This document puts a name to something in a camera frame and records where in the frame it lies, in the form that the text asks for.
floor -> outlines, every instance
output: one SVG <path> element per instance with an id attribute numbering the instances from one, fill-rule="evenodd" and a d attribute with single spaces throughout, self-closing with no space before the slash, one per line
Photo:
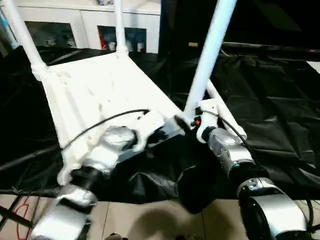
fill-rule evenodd
<path id="1" fill-rule="evenodd" d="M 12 195 L 0 195 L 0 205 L 8 208 Z M 38 197 L 24 197 L 15 209 L 31 219 Z M 43 214 L 51 199 L 41 197 L 35 218 Z M 296 201 L 308 217 L 305 201 Z M 320 223 L 320 201 L 313 202 L 314 223 Z M 192 240 L 247 240 L 241 222 L 238 201 L 215 200 L 202 213 L 189 214 L 175 201 L 161 201 L 143 205 L 99 202 L 92 212 L 89 240 L 104 240 L 118 233 L 129 240 L 174 240 L 176 236 L 190 236 Z M 28 229 L 8 220 L 0 232 L 0 240 L 26 240 Z M 320 239 L 320 232 L 313 236 Z"/>

red cable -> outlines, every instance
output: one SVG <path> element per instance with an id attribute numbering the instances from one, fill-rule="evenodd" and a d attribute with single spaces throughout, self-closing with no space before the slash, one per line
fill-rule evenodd
<path id="1" fill-rule="evenodd" d="M 15 214 L 17 214 L 17 212 L 18 212 L 18 210 L 19 210 L 20 208 L 26 206 L 26 207 L 25 207 L 24 214 L 23 214 L 23 218 L 26 218 L 26 215 L 27 215 L 27 212 L 28 212 L 28 209 L 29 209 L 29 204 L 26 203 L 26 202 L 28 201 L 28 199 L 29 199 L 29 196 L 27 196 L 27 197 L 25 198 L 25 200 L 24 200 L 24 202 L 23 202 L 22 205 L 20 205 L 20 206 L 18 206 L 18 207 L 16 208 L 16 210 L 14 211 Z M 28 231 L 27 231 L 27 233 L 26 233 L 26 235 L 25 235 L 25 238 L 21 238 L 21 237 L 20 237 L 20 234 L 19 234 L 19 223 L 16 223 L 15 234 L 16 234 L 17 240 L 27 240 L 27 238 L 28 238 L 28 236 L 29 236 L 29 233 L 30 233 L 30 230 L 31 230 L 31 229 L 29 228 Z"/>

black plastic sheet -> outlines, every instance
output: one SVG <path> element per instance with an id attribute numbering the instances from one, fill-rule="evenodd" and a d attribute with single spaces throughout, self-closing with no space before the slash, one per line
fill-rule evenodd
<path id="1" fill-rule="evenodd" d="M 103 55 L 92 49 L 40 47 L 48 65 Z M 156 54 L 132 54 L 136 64 L 183 108 L 197 59 L 175 61 Z M 221 57 L 211 77 L 232 114 L 248 134 L 257 161 L 291 197 L 320 197 L 320 178 L 298 170 L 296 163 L 319 166 L 320 75 L 303 61 Z M 21 47 L 1 64 L 2 157 L 4 164 L 58 144 L 41 82 L 36 81 Z M 53 197 L 63 163 L 54 152 L 1 172 L 0 193 Z M 301 188 L 281 167 L 290 167 Z M 179 199 L 199 212 L 214 198 L 235 198 L 218 161 L 194 136 L 177 136 L 120 163 L 101 183 L 101 201 L 148 203 Z"/>

cable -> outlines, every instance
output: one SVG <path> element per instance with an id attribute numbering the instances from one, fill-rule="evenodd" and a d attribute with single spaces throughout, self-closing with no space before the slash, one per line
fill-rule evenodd
<path id="1" fill-rule="evenodd" d="M 320 206 L 320 202 L 316 201 L 316 200 L 312 200 L 314 201 L 316 204 L 318 204 Z"/>
<path id="2" fill-rule="evenodd" d="M 90 131 L 91 129 L 94 129 L 98 126 L 100 126 L 101 124 L 104 124 L 107 121 L 110 121 L 112 119 L 118 118 L 120 116 L 123 115 L 127 115 L 127 114 L 132 114 L 132 113 L 141 113 L 143 112 L 144 114 L 148 113 L 150 110 L 149 109 L 136 109 L 136 110 L 129 110 L 129 111 L 125 111 L 122 113 L 118 113 L 116 115 L 113 115 L 111 117 L 108 117 L 102 121 L 99 121 L 98 123 L 92 125 L 91 127 L 87 128 L 86 130 L 80 132 L 77 136 L 74 137 L 74 139 L 72 139 L 69 143 L 67 143 L 63 148 L 62 151 L 66 150 L 67 148 L 69 148 L 71 146 L 71 144 L 73 144 L 78 138 L 80 138 L 82 135 L 86 134 L 88 131 Z"/>
<path id="3" fill-rule="evenodd" d="M 10 168 L 13 168 L 13 167 L 15 167 L 15 166 L 17 166 L 19 164 L 22 164 L 22 163 L 24 163 L 24 162 L 26 162 L 26 161 L 28 161 L 30 159 L 33 159 L 33 158 L 35 158 L 35 157 L 37 157 L 39 155 L 42 155 L 42 154 L 50 153 L 50 152 L 53 152 L 53 151 L 62 152 L 64 150 L 66 150 L 67 148 L 69 148 L 71 146 L 71 144 L 73 144 L 82 135 L 84 135 L 85 133 L 87 133 L 91 129 L 94 129 L 94 128 L 100 126 L 101 124 L 103 124 L 103 123 L 105 123 L 107 121 L 110 121 L 112 119 L 118 118 L 118 117 L 123 116 L 123 115 L 131 114 L 131 113 L 141 113 L 141 112 L 143 112 L 144 114 L 146 114 L 149 111 L 150 111 L 149 109 L 129 110 L 129 111 L 125 111 L 125 112 L 113 115 L 111 117 L 108 117 L 108 118 L 106 118 L 104 120 L 101 120 L 98 123 L 92 125 L 91 127 L 87 128 L 86 130 L 82 131 L 81 133 L 79 133 L 70 142 L 68 142 L 63 148 L 60 148 L 58 145 L 54 145 L 54 146 L 50 146 L 50 147 L 47 147 L 47 148 L 44 148 L 44 149 L 41 149 L 41 150 L 34 151 L 34 152 L 29 153 L 29 154 L 27 154 L 25 156 L 16 158 L 14 160 L 11 160 L 10 162 L 7 162 L 7 163 L 5 163 L 3 165 L 0 165 L 0 172 L 4 171 L 4 170 L 7 170 L 7 169 L 10 169 Z"/>
<path id="4" fill-rule="evenodd" d="M 252 159 L 254 160 L 254 162 L 257 164 L 257 161 L 255 159 L 255 156 L 251 150 L 251 148 L 249 147 L 247 141 L 243 138 L 243 136 L 241 136 L 241 134 L 226 120 L 224 119 L 222 116 L 220 116 L 219 114 L 216 114 L 214 112 L 211 112 L 211 111 L 203 111 L 205 113 L 209 113 L 211 115 L 214 115 L 216 116 L 218 119 L 220 119 L 221 121 L 223 121 L 225 124 L 227 124 L 234 132 L 235 134 L 241 139 L 241 141 L 243 142 L 244 146 L 248 149 Z M 298 181 L 296 181 L 296 179 L 291 175 L 291 173 L 285 169 L 282 168 L 282 170 L 288 175 L 289 178 L 292 179 L 293 183 L 296 184 L 297 186 L 299 186 L 301 189 L 301 185 L 300 183 L 298 183 Z M 314 209 L 313 209 L 313 206 L 312 206 L 312 202 L 309 198 L 309 195 L 307 194 L 307 192 L 303 191 L 304 194 L 305 194 L 305 200 L 307 202 L 307 206 L 308 206 L 308 210 L 309 210 L 309 221 L 307 222 L 307 226 L 308 226 L 308 230 L 309 232 L 315 232 L 316 230 L 315 229 L 320 229 L 320 226 L 319 225 L 316 225 L 316 226 L 313 226 L 314 224 Z"/>
<path id="5" fill-rule="evenodd" d="M 258 165 L 256 158 L 254 156 L 254 153 L 252 152 L 251 148 L 249 147 L 249 144 L 247 143 L 247 141 L 244 139 L 244 137 L 234 128 L 234 126 L 232 126 L 226 119 L 224 119 L 222 116 L 220 116 L 219 114 L 216 114 L 212 111 L 203 111 L 204 113 L 208 113 L 211 114 L 213 116 L 216 116 L 218 119 L 220 119 L 221 121 L 223 121 L 225 124 L 227 124 L 234 132 L 235 134 L 241 139 L 241 141 L 243 142 L 243 145 L 245 146 L 246 149 L 248 149 L 252 159 L 255 161 L 255 163 Z"/>
<path id="6" fill-rule="evenodd" d="M 32 153 L 29 153 L 25 156 L 22 156 L 22 157 L 19 157 L 19 158 L 16 158 L 10 162 L 7 162 L 3 165 L 0 166 L 0 172 L 1 171 L 4 171 L 4 170 L 7 170 L 7 169 L 10 169 L 10 168 L 13 168 L 19 164 L 22 164 L 23 162 L 27 161 L 27 160 L 30 160 L 30 159 L 33 159 L 39 155 L 42 155 L 42 154 L 46 154 L 46 153 L 50 153 L 50 152 L 53 152 L 53 151 L 58 151 L 60 150 L 60 147 L 58 145 L 54 145 L 54 146 L 50 146 L 50 147 L 47 147 L 47 148 L 44 148 L 44 149 L 41 149 L 41 150 L 37 150 L 37 151 L 34 151 Z"/>

white cabinet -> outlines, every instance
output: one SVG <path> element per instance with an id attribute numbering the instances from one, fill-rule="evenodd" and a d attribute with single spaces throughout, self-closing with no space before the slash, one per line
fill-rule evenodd
<path id="1" fill-rule="evenodd" d="M 97 0 L 15 2 L 37 46 L 116 48 L 113 5 L 100 6 Z M 6 15 L 1 0 L 0 5 Z M 122 8 L 129 50 L 158 53 L 161 0 L 122 0 Z"/>
<path id="2" fill-rule="evenodd" d="M 89 48 L 114 50 L 116 17 L 114 12 L 81 11 Z M 126 44 L 130 51 L 158 53 L 160 16 L 124 13 Z"/>
<path id="3" fill-rule="evenodd" d="M 80 10 L 42 7 L 18 10 L 37 46 L 88 48 Z"/>

